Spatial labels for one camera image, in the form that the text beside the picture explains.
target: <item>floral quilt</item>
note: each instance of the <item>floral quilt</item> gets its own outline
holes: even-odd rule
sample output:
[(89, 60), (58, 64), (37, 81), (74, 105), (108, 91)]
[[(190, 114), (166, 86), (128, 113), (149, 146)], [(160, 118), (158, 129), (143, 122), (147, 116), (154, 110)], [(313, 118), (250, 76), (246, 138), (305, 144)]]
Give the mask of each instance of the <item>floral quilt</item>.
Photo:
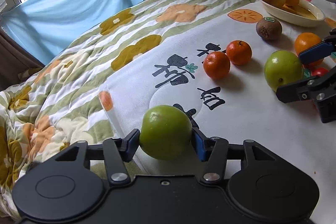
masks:
[(19, 218), (11, 191), (32, 161), (78, 140), (97, 144), (114, 136), (100, 103), (107, 77), (166, 38), (248, 3), (145, 0), (92, 27), (43, 70), (0, 92), (0, 215)]

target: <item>white bowl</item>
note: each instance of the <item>white bowl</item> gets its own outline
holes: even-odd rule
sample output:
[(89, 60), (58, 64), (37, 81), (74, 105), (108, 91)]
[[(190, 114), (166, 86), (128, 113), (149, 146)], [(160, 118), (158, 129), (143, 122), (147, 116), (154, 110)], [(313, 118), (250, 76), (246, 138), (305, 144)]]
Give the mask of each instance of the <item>white bowl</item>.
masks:
[(323, 22), (326, 18), (324, 13), (317, 8), (315, 5), (311, 4), (307, 0), (300, 0), (299, 6), (305, 8), (306, 10), (310, 11), (316, 19), (310, 19), (306, 17), (302, 17), (299, 15), (292, 14), (290, 12), (281, 10), (277, 7), (274, 7), (263, 0), (259, 0), (262, 2), (264, 5), (264, 8), (267, 12), (269, 12), (271, 15), (282, 19), (286, 22), (292, 23), (294, 25), (299, 25), (303, 27), (316, 27), (318, 26), (321, 22)]

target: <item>chinese characters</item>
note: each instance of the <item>chinese characters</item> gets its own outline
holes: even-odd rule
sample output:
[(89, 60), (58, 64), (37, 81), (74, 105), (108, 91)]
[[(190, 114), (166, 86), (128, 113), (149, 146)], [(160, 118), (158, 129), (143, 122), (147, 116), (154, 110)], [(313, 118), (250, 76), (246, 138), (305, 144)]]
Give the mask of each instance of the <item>chinese characters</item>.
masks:
[[(186, 73), (188, 73), (192, 79), (195, 79), (195, 76), (190, 71), (194, 72), (194, 70), (197, 69), (197, 66), (193, 70), (182, 68), (188, 65), (188, 62), (186, 61), (186, 59), (187, 57), (183, 58), (177, 54), (173, 54), (167, 59), (168, 65), (154, 65), (154, 67), (160, 68), (159, 70), (157, 70), (156, 72), (152, 74), (154, 77), (160, 75), (163, 72), (165, 72), (165, 75), (164, 75), (165, 78), (168, 78), (169, 76), (172, 75), (164, 82), (157, 84), (155, 88), (159, 88), (168, 82), (170, 82), (171, 85), (187, 84), (189, 82), (189, 79)], [(169, 70), (170, 67), (176, 67), (177, 69)]]
[(208, 55), (210, 53), (210, 51), (218, 52), (218, 51), (221, 50), (221, 47), (219, 45), (216, 45), (216, 44), (213, 44), (213, 43), (206, 44), (205, 48), (206, 48), (206, 50), (196, 50), (196, 51), (200, 52), (199, 54), (197, 54), (197, 56), (201, 57), (204, 54)]
[(179, 104), (173, 104), (173, 107), (176, 107), (179, 110), (183, 111), (185, 113), (185, 115), (188, 116), (188, 118), (191, 121), (191, 124), (192, 124), (193, 127), (197, 127), (198, 129), (200, 128), (198, 126), (198, 124), (196, 123), (196, 121), (193, 119), (193, 115), (196, 114), (196, 109), (192, 108), (192, 109), (188, 110), (187, 112), (185, 112), (183, 107)]
[(197, 88), (197, 89), (200, 91), (203, 91), (200, 99), (204, 101), (203, 104), (206, 105), (210, 110), (214, 110), (216, 107), (225, 104), (225, 101), (223, 99), (220, 99), (217, 95), (213, 94), (213, 93), (219, 93), (221, 91), (220, 86), (209, 89), (209, 90), (202, 90), (200, 88)]

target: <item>red tomato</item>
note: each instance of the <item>red tomato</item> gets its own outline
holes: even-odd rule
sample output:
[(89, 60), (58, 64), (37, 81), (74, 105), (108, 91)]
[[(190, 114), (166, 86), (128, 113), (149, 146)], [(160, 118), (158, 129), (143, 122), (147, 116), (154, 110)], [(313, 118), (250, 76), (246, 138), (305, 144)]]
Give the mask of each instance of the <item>red tomato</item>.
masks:
[(321, 76), (327, 74), (328, 72), (329, 71), (327, 69), (321, 67), (321, 68), (317, 68), (317, 69), (313, 70), (311, 72), (311, 76), (319, 76), (319, 77), (321, 77)]

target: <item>green apple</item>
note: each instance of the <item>green apple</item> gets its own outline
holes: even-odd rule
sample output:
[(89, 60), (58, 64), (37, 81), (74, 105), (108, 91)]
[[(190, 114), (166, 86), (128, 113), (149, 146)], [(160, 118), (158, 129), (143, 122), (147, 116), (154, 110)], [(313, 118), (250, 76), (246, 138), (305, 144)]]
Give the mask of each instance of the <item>green apple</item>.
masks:
[(276, 51), (267, 59), (264, 67), (267, 84), (277, 91), (280, 85), (303, 78), (303, 67), (299, 58), (292, 52)]
[(173, 160), (190, 143), (192, 125), (187, 115), (173, 106), (159, 105), (147, 110), (142, 120), (140, 147), (158, 160)]

